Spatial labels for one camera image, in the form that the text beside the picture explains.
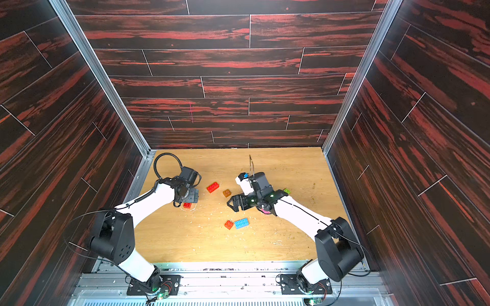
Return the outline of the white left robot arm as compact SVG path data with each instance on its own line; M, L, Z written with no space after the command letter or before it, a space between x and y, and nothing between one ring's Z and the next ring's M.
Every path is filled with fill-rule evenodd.
M158 179L153 188L138 198L112 210L98 211L88 241L89 250L109 260L149 292L163 284L160 270L136 250L135 228L164 205L182 203L196 186L199 174Z

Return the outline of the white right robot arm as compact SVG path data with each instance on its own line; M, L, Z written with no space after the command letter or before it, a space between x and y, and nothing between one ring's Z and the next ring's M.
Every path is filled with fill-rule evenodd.
M236 183L242 193L227 201L234 212L255 207L263 214L288 221L315 242L317 259L296 273L296 282L304 292L323 280L341 281L364 259L362 246L347 220L331 219L301 205L286 191L273 189L263 172L240 173Z

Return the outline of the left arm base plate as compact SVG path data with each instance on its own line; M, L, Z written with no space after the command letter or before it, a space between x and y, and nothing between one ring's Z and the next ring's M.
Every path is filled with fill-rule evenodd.
M167 298L176 296L181 285L181 275L160 274L153 275L146 282L130 277L129 287L126 294L130 297L158 297Z

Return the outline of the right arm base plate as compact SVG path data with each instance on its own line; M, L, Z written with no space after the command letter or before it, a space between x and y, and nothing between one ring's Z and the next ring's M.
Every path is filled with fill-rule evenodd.
M330 295L333 292L328 279L311 284L297 274L278 274L275 281L283 295Z

